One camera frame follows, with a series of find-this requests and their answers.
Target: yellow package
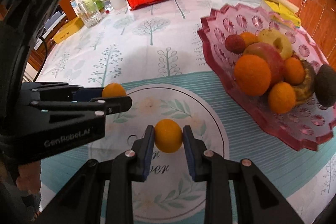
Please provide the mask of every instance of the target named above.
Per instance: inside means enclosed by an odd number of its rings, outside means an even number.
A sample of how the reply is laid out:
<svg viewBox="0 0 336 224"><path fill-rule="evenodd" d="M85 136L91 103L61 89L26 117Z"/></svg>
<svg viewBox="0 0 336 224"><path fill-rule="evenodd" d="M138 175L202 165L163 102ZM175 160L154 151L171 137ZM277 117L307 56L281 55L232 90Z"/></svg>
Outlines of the yellow package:
<svg viewBox="0 0 336 224"><path fill-rule="evenodd" d="M54 35L53 39L57 44L59 44L74 33L78 32L83 26L83 21L79 17L76 17L62 26L61 29L59 29L59 31Z"/></svg>
<svg viewBox="0 0 336 224"><path fill-rule="evenodd" d="M266 3L272 9L272 11L280 15L284 20L292 21L293 24L298 28L301 26L301 19L299 19L297 15L295 15L295 13L289 10L286 6L271 0L263 0L263 2ZM275 16L273 16L272 19L278 21L277 17Z"/></svg>

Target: tablecloth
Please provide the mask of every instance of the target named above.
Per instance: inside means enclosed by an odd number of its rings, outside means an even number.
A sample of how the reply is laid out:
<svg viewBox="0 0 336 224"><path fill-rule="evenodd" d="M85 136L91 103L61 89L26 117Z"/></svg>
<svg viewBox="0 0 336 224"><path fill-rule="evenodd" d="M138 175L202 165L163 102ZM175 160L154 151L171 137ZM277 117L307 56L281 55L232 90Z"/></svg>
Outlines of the tablecloth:
<svg viewBox="0 0 336 224"><path fill-rule="evenodd" d="M335 138L317 152L294 151L261 131L226 94L204 60L197 35L200 18L226 3L238 2L168 0L135 11L125 7L53 49L38 81L86 87L121 83L133 107L126 114L107 117L104 139L42 161L42 208L86 160L115 157L142 136L147 124L167 117L181 126L191 124L198 138L226 158L251 159L305 223L315 219L336 193ZM149 175L153 188L134 185L136 223L203 223L204 185L193 184L187 173L182 174L183 161L181 166L172 164L182 154L159 153L154 151ZM178 179L177 172L182 174ZM160 191L160 185L171 188Z"/></svg>

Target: red apple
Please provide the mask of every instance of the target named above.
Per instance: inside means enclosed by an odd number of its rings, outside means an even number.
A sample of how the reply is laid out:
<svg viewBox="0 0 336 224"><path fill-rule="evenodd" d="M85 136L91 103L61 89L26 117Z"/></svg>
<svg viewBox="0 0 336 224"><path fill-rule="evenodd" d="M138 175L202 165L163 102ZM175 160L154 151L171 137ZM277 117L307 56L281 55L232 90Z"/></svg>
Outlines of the red apple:
<svg viewBox="0 0 336 224"><path fill-rule="evenodd" d="M275 47L263 42L253 43L244 50L245 54L257 55L268 63L271 70L270 87L283 80L285 62Z"/></svg>

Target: pink glass fruit bowl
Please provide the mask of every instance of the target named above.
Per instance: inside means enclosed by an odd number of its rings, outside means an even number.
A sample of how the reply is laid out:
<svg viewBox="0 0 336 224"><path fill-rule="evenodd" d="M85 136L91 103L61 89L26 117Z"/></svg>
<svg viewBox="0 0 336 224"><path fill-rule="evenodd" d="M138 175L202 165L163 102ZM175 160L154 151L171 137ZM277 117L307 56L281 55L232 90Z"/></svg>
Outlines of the pink glass fruit bowl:
<svg viewBox="0 0 336 224"><path fill-rule="evenodd" d="M282 23L271 20L274 16ZM212 9L210 16L201 18L201 22L202 29L198 34L203 42L207 64L219 76L226 92L251 115L264 132L279 138L297 151L302 148L316 151L318 144L333 137L332 128L336 125L335 106L325 108L313 95L305 104L294 107L286 114L273 113L268 107L267 95L252 97L240 90L233 71L241 55L229 52L224 46L224 41L230 34L241 34L244 31L258 34L262 29L276 28L289 38L298 56L310 62L317 72L322 64L328 62L305 32L275 13L243 4L236 7L225 5L220 10Z"/></svg>

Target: small orange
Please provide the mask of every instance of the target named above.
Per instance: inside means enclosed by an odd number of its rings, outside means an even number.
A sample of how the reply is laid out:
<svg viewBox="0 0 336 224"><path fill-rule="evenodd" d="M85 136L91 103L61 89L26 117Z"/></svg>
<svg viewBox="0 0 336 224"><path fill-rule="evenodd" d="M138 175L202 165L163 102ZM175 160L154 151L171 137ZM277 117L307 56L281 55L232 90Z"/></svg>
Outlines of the small orange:
<svg viewBox="0 0 336 224"><path fill-rule="evenodd" d="M240 34L240 37L244 39L246 47L253 43L259 42L258 37L255 34L252 34L251 32L243 32Z"/></svg>
<svg viewBox="0 0 336 224"><path fill-rule="evenodd" d="M126 96L126 91L122 85L118 83L108 84L101 93L102 97L118 97Z"/></svg>
<svg viewBox="0 0 336 224"><path fill-rule="evenodd" d="M176 152L180 149L182 141L182 130L173 120L163 119L156 124L155 145L162 152Z"/></svg>
<svg viewBox="0 0 336 224"><path fill-rule="evenodd" d="M268 105L276 114L290 111L296 103L296 95L292 86L286 82L275 84L268 95Z"/></svg>
<svg viewBox="0 0 336 224"><path fill-rule="evenodd" d="M299 85L305 79L306 73L300 60L290 57L285 60L285 70L283 74L285 81L291 85Z"/></svg>
<svg viewBox="0 0 336 224"><path fill-rule="evenodd" d="M271 71L267 62L253 54L238 59L234 77L240 89L250 96L261 96L271 82Z"/></svg>

